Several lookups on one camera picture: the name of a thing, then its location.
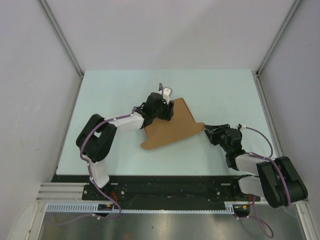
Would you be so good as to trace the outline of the brown cardboard box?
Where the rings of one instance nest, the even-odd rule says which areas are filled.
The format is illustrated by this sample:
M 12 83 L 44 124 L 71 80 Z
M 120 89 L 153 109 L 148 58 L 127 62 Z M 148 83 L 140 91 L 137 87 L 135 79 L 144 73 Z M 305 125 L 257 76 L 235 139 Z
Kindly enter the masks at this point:
M 147 140 L 141 143 L 144 150 L 153 150 L 203 132 L 205 124 L 196 122 L 186 101 L 174 100 L 173 117 L 170 121 L 156 118 L 145 128 Z

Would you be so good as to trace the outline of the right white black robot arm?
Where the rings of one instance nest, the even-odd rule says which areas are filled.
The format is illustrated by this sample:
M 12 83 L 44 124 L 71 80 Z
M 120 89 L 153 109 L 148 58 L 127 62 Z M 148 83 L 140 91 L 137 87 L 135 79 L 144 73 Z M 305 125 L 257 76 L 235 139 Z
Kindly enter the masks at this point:
M 224 150 L 227 167 L 247 173 L 230 188 L 231 196 L 242 201 L 251 194 L 266 199 L 273 208 L 306 200 L 309 196 L 307 187 L 289 157 L 273 157 L 272 152 L 262 156 L 243 149 L 243 130 L 246 129 L 242 124 L 236 128 L 229 124 L 204 127 L 209 142 Z

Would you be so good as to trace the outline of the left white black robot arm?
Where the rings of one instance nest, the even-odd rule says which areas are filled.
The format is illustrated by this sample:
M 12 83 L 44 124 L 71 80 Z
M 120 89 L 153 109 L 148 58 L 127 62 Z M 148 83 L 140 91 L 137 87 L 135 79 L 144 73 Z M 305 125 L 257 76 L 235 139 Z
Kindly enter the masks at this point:
M 76 139 L 80 158 L 87 164 L 89 179 L 95 185 L 93 194 L 100 200 L 110 196 L 111 188 L 107 185 L 110 177 L 105 164 L 116 134 L 130 130 L 140 130 L 151 125 L 154 119 L 170 121 L 174 115 L 174 102 L 170 100 L 172 89 L 165 87 L 152 92 L 140 106 L 132 112 L 105 119 L 99 114 L 90 117 Z

